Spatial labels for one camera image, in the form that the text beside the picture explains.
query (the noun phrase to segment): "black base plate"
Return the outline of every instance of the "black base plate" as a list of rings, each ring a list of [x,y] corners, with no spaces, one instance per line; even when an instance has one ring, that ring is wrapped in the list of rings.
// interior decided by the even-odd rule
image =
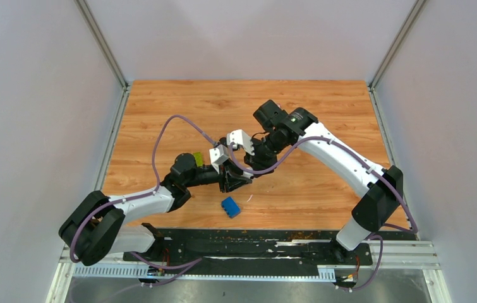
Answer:
[[[292,240],[331,240],[337,231],[329,230],[212,230],[159,229],[167,238],[170,265],[179,265],[203,257],[188,273],[198,275],[316,276],[317,265],[356,265],[354,256],[338,263],[329,252],[329,242],[307,242],[294,246],[277,245]],[[379,232],[385,239],[414,240],[405,233]],[[371,265],[368,244],[360,244],[355,253],[361,265]],[[160,262],[163,255],[150,261]],[[125,261],[136,261],[129,253]]]

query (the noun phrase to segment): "wooden table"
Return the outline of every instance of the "wooden table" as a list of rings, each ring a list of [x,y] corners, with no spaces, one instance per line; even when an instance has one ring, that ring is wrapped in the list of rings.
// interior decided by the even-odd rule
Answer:
[[[364,157],[389,167],[364,81],[135,81],[126,106],[103,192],[126,194],[155,186],[151,152],[162,125],[173,114],[190,118],[214,140],[235,129],[262,131],[253,112],[272,99],[287,112],[304,107]],[[156,155],[161,178],[180,153],[210,144],[179,119],[167,127]],[[359,201],[352,189],[317,159],[295,150],[270,175],[232,193],[217,184],[191,187],[180,209],[135,224],[155,227],[225,229],[340,229]],[[230,219],[220,202],[232,196],[242,212]],[[407,227],[399,208],[390,223]]]

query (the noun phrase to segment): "white wall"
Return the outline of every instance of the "white wall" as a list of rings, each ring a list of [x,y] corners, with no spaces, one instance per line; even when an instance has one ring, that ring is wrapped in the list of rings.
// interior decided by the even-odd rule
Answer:
[[[0,302],[45,301],[119,98],[74,1],[0,1]]]
[[[129,80],[371,80],[414,0],[88,3]]]
[[[477,302],[477,2],[429,1],[378,92],[421,236]]]

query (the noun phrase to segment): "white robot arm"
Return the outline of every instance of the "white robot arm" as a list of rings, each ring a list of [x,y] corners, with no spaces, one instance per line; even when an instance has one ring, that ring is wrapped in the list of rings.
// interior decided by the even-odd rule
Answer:
[[[125,224],[154,213],[178,209],[191,197],[187,187],[219,183],[222,192],[230,192],[252,179],[269,174],[284,160],[277,155],[293,146],[309,153],[341,176],[361,198],[352,211],[352,217],[337,234],[334,243],[336,254],[352,251],[371,233],[379,228],[398,207],[392,192],[379,182],[378,176],[387,179],[402,194],[402,172],[395,166],[386,170],[381,165],[362,157],[336,138],[307,110],[298,108],[287,114],[273,101],[265,102],[253,114],[268,133],[262,139],[251,138],[237,129],[227,134],[211,148],[210,165],[198,167],[193,155],[177,156],[170,173],[156,187],[124,196],[104,196],[93,192],[82,202],[59,230],[60,237],[71,244],[82,220],[97,207],[116,201],[95,215],[91,224],[83,227],[75,245],[75,253],[84,265],[91,265],[108,253],[126,251],[147,252],[155,242],[155,230],[144,226],[127,227]],[[243,167],[232,151],[243,148]]]

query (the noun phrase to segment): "yellow object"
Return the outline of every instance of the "yellow object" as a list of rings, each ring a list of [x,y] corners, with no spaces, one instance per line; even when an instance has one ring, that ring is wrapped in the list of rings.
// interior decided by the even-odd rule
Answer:
[[[195,163],[198,167],[203,166],[203,154],[201,152],[193,153],[193,157],[195,158]]]

